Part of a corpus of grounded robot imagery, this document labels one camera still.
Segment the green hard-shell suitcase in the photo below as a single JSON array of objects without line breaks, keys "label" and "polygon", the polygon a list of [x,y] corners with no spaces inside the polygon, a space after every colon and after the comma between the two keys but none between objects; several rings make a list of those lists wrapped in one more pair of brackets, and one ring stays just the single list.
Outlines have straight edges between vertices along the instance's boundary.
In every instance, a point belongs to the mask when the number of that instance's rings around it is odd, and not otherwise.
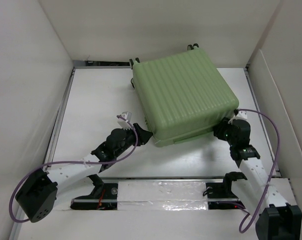
[{"label": "green hard-shell suitcase", "polygon": [[157,147],[196,139],[231,118],[239,100],[198,44],[155,60],[129,60],[132,85]]}]

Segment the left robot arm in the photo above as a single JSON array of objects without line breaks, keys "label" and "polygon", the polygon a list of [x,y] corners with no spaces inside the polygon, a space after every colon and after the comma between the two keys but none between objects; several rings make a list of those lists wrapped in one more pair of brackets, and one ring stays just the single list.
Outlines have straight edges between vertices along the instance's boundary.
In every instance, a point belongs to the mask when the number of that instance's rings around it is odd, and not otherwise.
[{"label": "left robot arm", "polygon": [[97,174],[124,160],[122,154],[148,143],[152,132],[144,130],[139,124],[129,124],[128,129],[115,128],[106,140],[89,155],[79,161],[57,161],[61,167],[44,171],[41,165],[28,173],[17,185],[10,201],[16,201],[27,216],[25,221],[36,223],[45,218],[57,203],[60,192],[75,182],[91,177],[85,192],[91,198],[102,194],[102,185]]}]

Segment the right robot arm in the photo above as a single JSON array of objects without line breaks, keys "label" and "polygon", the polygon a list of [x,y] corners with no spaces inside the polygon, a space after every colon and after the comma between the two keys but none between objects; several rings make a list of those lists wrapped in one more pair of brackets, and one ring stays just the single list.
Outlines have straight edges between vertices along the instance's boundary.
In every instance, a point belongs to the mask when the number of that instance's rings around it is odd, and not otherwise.
[{"label": "right robot arm", "polygon": [[225,175],[222,192],[236,196],[248,211],[250,220],[239,231],[251,225],[260,240],[298,240],[301,237],[302,211],[290,204],[271,184],[272,173],[267,173],[258,151],[250,144],[251,126],[243,118],[223,118],[213,128],[214,136],[230,146],[231,158],[239,172]]}]

